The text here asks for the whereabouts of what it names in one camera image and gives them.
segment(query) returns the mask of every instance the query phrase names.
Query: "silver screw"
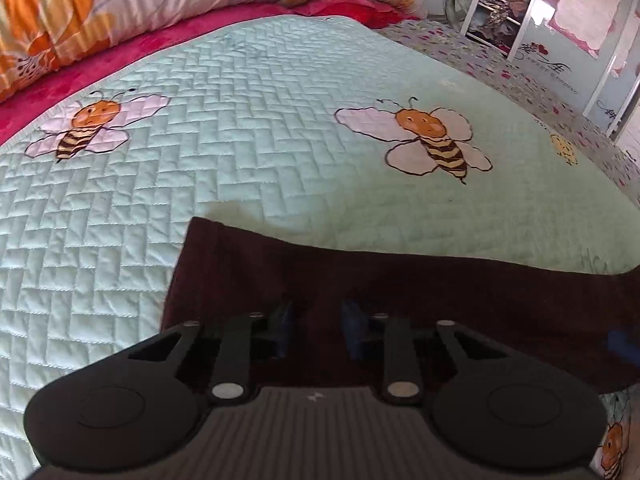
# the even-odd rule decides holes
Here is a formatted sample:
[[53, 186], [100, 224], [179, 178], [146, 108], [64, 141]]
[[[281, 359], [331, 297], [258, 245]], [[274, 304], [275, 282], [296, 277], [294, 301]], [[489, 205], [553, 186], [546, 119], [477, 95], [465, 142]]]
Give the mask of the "silver screw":
[[211, 393], [219, 399], [237, 399], [244, 393], [244, 388], [236, 383], [216, 384]]
[[415, 397], [420, 393], [420, 388], [417, 384], [409, 381], [396, 381], [386, 387], [386, 390], [394, 397], [401, 399], [408, 399], [409, 397]]

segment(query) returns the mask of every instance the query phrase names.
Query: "ribbed gray surface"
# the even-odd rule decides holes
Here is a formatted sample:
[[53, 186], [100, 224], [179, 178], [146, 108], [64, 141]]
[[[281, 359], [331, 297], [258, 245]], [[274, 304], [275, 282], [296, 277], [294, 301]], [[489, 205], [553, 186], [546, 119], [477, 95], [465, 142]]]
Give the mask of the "ribbed gray surface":
[[[47, 467], [33, 480], [522, 480], [464, 462], [411, 408], [368, 388], [264, 388], [245, 406], [214, 410], [182, 450], [117, 475]], [[529, 480], [594, 480], [587, 470]]]

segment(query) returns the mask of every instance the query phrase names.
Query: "quilted bedspread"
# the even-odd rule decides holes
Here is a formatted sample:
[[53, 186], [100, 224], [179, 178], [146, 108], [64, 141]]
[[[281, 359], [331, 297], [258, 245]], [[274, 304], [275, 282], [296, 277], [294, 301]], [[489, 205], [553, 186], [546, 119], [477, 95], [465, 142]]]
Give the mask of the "quilted bedspread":
[[193, 216], [342, 250], [640, 263], [635, 206], [494, 90], [345, 18], [221, 29], [0, 147], [5, 478], [36, 464], [34, 391], [158, 330]]

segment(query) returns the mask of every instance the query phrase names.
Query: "maroon cloth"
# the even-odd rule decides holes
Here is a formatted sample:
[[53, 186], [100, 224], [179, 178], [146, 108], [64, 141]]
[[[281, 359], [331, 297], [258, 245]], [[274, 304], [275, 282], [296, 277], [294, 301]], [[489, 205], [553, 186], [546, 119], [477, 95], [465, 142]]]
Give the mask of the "maroon cloth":
[[268, 311], [291, 300], [290, 355], [259, 383], [370, 384], [340, 331], [340, 303], [407, 316], [414, 326], [452, 319], [581, 378], [600, 393], [633, 384], [638, 369], [607, 351], [610, 330], [640, 325], [640, 269], [617, 276], [535, 269], [475, 258], [334, 251], [289, 244], [192, 219], [162, 328], [186, 320]]

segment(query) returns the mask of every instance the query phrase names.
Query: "blue object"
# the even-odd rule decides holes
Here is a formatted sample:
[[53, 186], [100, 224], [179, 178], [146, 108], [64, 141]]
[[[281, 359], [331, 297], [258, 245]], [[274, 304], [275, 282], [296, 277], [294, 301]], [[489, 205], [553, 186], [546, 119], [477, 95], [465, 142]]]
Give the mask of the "blue object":
[[607, 349], [622, 360], [640, 367], [640, 348], [628, 341], [622, 330], [612, 330], [607, 338]]

